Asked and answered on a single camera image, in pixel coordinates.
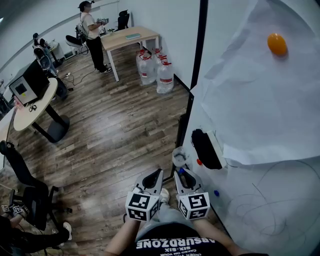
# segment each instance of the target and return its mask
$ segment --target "office chair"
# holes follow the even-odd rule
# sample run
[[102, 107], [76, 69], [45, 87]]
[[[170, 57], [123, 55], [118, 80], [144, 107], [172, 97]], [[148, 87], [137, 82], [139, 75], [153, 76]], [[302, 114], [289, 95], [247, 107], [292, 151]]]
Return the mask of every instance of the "office chair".
[[0, 153], [8, 159], [17, 178], [25, 185], [23, 196], [15, 195], [15, 191], [12, 190], [10, 205], [12, 205], [14, 201], [23, 202], [30, 211], [26, 221], [39, 230], [44, 231], [46, 229], [47, 214], [49, 214], [54, 225], [58, 228], [58, 223], [52, 210], [66, 210], [72, 213], [71, 208], [63, 209], [52, 203], [54, 192], [57, 192], [58, 188], [53, 186], [49, 194], [48, 186], [30, 174], [24, 159], [18, 151], [16, 151], [12, 143], [5, 142], [4, 140], [1, 141]]
[[130, 17], [130, 13], [128, 13], [128, 10], [123, 10], [119, 13], [118, 29], [116, 31], [124, 30], [128, 28], [129, 17]]

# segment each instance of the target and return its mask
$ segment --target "white paper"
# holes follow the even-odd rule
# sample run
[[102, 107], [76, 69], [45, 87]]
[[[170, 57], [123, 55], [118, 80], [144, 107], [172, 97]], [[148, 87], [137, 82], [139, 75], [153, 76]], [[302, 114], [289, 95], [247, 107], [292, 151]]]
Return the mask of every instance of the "white paper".
[[[271, 33], [288, 56], [273, 55]], [[280, 1], [257, 1], [231, 44], [199, 84], [223, 156], [244, 165], [320, 155], [320, 44]]]

